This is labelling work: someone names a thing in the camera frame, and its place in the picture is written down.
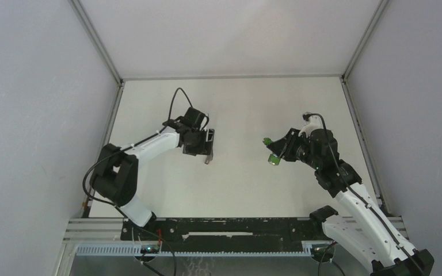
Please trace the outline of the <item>silver metal elbow fitting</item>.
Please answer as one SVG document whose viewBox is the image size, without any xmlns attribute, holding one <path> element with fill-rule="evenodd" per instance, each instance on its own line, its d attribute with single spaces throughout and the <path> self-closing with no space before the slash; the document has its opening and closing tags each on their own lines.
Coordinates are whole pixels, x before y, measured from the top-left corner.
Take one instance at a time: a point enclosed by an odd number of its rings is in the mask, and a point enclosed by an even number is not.
<svg viewBox="0 0 442 276">
<path fill-rule="evenodd" d="M 213 158 L 214 158 L 213 155 L 206 156 L 204 164 L 210 164 L 212 162 Z"/>
</svg>

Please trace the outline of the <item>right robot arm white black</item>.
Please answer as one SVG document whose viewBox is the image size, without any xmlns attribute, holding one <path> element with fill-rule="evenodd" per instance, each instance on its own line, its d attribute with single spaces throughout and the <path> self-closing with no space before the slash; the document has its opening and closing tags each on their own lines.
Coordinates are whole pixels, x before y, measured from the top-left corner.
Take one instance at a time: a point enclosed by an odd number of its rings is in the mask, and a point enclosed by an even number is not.
<svg viewBox="0 0 442 276">
<path fill-rule="evenodd" d="M 301 161 L 314 169 L 318 184 L 328 191 L 355 220 L 347 226 L 331 206 L 310 214 L 310 233 L 316 239 L 334 240 L 357 259 L 370 275 L 430 275 L 434 258 L 403 237 L 372 200 L 355 169 L 339 158 L 338 142 L 331 131 L 315 129 L 300 134 L 290 129 L 282 138 L 263 140 L 271 151 L 269 161 Z"/>
</svg>

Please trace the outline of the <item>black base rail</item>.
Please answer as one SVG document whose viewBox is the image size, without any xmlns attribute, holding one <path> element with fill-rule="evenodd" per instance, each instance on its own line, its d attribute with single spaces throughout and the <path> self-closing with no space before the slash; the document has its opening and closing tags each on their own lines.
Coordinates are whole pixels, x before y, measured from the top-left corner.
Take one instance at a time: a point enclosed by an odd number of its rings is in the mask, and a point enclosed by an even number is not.
<svg viewBox="0 0 442 276">
<path fill-rule="evenodd" d="M 153 242 L 170 251 L 207 252 L 285 252 L 330 241 L 309 217 L 156 217 L 144 227 L 124 219 L 120 239 Z"/>
</svg>

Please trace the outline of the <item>green water faucet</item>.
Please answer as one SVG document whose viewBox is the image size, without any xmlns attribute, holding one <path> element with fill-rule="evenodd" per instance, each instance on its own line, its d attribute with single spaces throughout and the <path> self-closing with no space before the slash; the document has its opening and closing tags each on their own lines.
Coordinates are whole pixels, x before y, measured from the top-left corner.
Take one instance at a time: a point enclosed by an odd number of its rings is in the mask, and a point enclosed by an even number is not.
<svg viewBox="0 0 442 276">
<path fill-rule="evenodd" d="M 272 144 L 273 141 L 270 138 L 265 137 L 265 138 L 263 138 L 262 142 L 263 142 L 264 146 L 266 146 L 266 148 L 270 150 L 270 155 L 268 157 L 268 163 L 273 166 L 278 166 L 280 164 L 281 158 L 269 148 L 269 145 Z"/>
</svg>

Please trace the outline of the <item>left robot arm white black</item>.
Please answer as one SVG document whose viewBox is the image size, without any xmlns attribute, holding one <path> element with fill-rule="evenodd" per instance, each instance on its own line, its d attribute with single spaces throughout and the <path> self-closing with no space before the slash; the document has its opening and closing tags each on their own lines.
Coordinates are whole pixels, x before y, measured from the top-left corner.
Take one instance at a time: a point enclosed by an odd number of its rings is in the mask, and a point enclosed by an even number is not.
<svg viewBox="0 0 442 276">
<path fill-rule="evenodd" d="M 101 202 L 116 208 L 135 224 L 135 233 L 144 240 L 157 232 L 154 212 L 143 203 L 138 192 L 140 169 L 167 151 L 180 148 L 191 156 L 213 157 L 214 129 L 207 127 L 209 116 L 189 107 L 183 116 L 168 118 L 149 137 L 123 147 L 105 145 L 98 161 L 85 178 Z"/>
</svg>

